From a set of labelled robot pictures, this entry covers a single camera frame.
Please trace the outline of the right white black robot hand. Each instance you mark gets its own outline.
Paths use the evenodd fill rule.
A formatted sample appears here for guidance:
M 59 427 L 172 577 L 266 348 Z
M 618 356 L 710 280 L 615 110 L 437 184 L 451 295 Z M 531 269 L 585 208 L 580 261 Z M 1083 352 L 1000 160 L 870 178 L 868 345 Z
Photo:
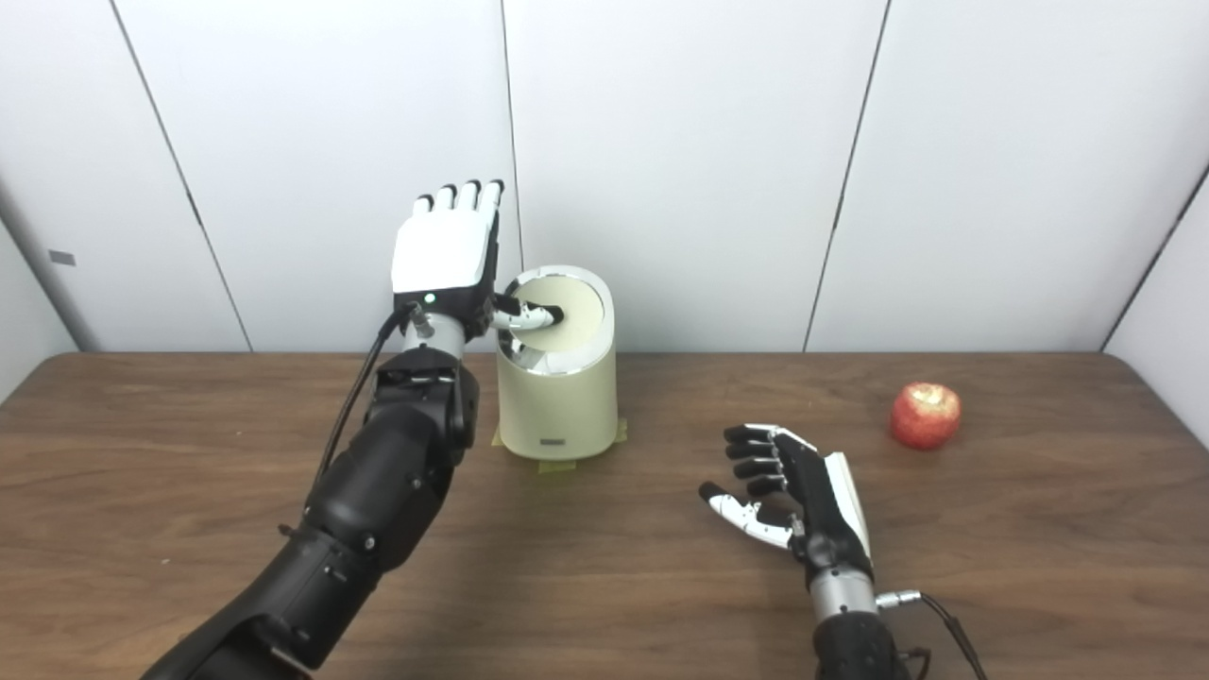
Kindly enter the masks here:
M 699 496 L 717 515 L 758 541 L 789 551 L 808 578 L 833 570 L 873 577 L 868 531 L 841 453 L 816 446 L 773 423 L 724 430 L 725 457 L 746 499 L 706 482 Z

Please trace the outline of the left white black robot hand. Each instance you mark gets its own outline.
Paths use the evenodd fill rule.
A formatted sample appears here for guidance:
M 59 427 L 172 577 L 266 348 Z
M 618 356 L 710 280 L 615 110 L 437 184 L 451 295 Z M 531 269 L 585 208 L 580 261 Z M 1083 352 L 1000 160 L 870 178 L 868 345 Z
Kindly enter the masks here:
M 452 184 L 416 198 L 398 227 L 391 263 L 393 309 L 440 315 L 467 342 L 488 329 L 544 329 L 565 319 L 557 305 L 532 304 L 496 290 L 501 254 L 499 179 Z

